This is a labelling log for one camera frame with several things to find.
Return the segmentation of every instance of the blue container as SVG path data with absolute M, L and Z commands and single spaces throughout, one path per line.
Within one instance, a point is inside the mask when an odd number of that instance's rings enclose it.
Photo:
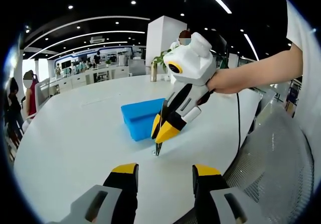
M 135 141 L 150 138 L 155 116 L 162 109 L 165 98 L 137 102 L 121 107 L 125 124 Z

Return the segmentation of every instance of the black ceiling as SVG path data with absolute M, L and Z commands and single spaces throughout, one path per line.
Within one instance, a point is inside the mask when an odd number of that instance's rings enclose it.
M 150 21 L 125 18 L 111 18 L 85 21 L 56 30 L 42 37 L 31 47 L 45 48 L 56 42 L 78 35 L 102 31 L 142 31 L 137 33 L 99 34 L 109 41 L 128 41 L 132 45 L 146 45 L 148 23 L 163 15 L 181 20 L 188 24 L 192 32 L 199 32 L 210 43 L 216 29 L 228 42 L 230 52 L 255 59 L 253 51 L 240 29 L 250 37 L 258 57 L 267 57 L 281 50 L 288 49 L 286 40 L 286 4 L 285 0 L 222 0 L 232 11 L 227 14 L 214 0 L 28 0 L 26 25 L 31 31 L 25 34 L 24 47 L 37 37 L 61 25 L 99 16 L 135 16 L 149 18 Z M 91 35 L 76 38 L 48 50 L 63 52 L 68 49 L 88 45 Z M 33 53 L 26 53 L 28 58 Z

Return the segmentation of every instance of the black cable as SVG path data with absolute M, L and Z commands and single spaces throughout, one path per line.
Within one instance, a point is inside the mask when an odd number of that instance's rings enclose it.
M 226 172 L 228 174 L 229 170 L 232 168 L 232 166 L 234 165 L 237 156 L 239 155 L 240 152 L 240 148 L 241 148 L 241 114 L 240 114 L 240 98 L 239 98 L 239 93 L 236 93 L 236 97 L 237 97 L 237 112 L 238 112 L 238 121 L 239 121 L 239 144 L 237 147 L 237 152 L 236 155 L 232 161 L 232 163 L 230 164 L 229 168 L 227 168 Z

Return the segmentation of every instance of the white round table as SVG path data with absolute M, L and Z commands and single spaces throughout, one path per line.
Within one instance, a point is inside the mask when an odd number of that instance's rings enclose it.
M 150 76 L 110 80 L 52 97 L 27 129 L 17 152 L 18 184 L 43 222 L 60 221 L 70 204 L 93 185 L 103 184 L 121 164 L 139 164 L 135 223 L 173 223 L 194 206 L 192 165 L 224 173 L 238 147 L 236 95 L 213 94 L 202 113 L 152 155 L 153 140 L 135 142 L 120 107 L 166 97 L 171 84 Z M 241 141 L 261 96 L 239 93 Z

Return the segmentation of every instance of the window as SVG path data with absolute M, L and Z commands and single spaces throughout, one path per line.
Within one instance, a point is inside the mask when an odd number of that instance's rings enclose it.
M 49 69 L 48 69 L 48 60 L 47 59 L 39 59 L 38 62 L 38 80 L 39 82 L 49 78 Z
M 36 63 L 34 59 L 27 59 L 22 61 L 22 79 L 24 78 L 24 74 L 29 70 L 33 70 L 36 73 Z

